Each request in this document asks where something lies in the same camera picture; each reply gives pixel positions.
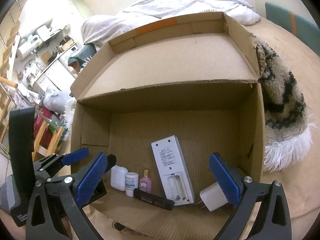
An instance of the orange tape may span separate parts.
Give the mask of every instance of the orange tape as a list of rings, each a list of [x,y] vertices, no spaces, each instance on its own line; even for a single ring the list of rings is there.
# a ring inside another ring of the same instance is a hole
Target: orange tape
[[[144,26],[141,26],[136,29],[136,34],[140,35],[143,33],[148,33],[151,31],[159,30],[165,27],[174,26],[177,25],[177,19],[176,18],[168,18],[161,21],[157,21],[154,23],[150,23]]]
[[[296,14],[294,12],[290,13],[290,19],[291,19],[291,27],[292,27],[292,34],[294,36],[297,36],[297,27],[296,27],[296,20],[294,18]]]

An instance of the bottle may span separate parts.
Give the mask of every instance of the bottle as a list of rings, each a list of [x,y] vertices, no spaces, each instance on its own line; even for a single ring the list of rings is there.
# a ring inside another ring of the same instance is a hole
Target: bottle
[[[125,167],[120,167],[118,165],[113,166],[111,168],[111,187],[120,191],[125,191],[125,175],[127,172],[128,170]]]
[[[144,170],[143,178],[140,179],[139,189],[151,193],[152,181],[148,177],[148,170]]]
[[[129,197],[133,197],[133,190],[138,188],[139,174],[135,172],[127,172],[125,178],[125,193]]]

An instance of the white plastic bottle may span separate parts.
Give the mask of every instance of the white plastic bottle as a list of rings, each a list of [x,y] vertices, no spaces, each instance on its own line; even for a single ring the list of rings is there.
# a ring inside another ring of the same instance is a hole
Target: white plastic bottle
[[[125,175],[125,193],[129,197],[133,197],[133,190],[138,188],[139,174],[135,172],[128,172]]]
[[[125,191],[125,174],[128,173],[128,170],[125,167],[120,167],[115,165],[111,168],[111,187]]]

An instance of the teal cushion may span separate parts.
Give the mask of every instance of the teal cushion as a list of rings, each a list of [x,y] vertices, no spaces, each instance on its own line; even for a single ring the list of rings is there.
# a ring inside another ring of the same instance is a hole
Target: teal cushion
[[[267,19],[292,33],[291,11],[269,2],[265,6]]]
[[[297,38],[320,56],[320,30],[318,26],[299,15],[295,15],[294,18],[297,27]]]

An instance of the medicine bottle label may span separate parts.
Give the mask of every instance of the medicine bottle label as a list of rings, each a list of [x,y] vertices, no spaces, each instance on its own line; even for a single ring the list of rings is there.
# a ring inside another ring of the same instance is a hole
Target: medicine bottle label
[[[125,178],[125,186],[130,188],[130,187],[135,187],[134,186],[134,178]]]

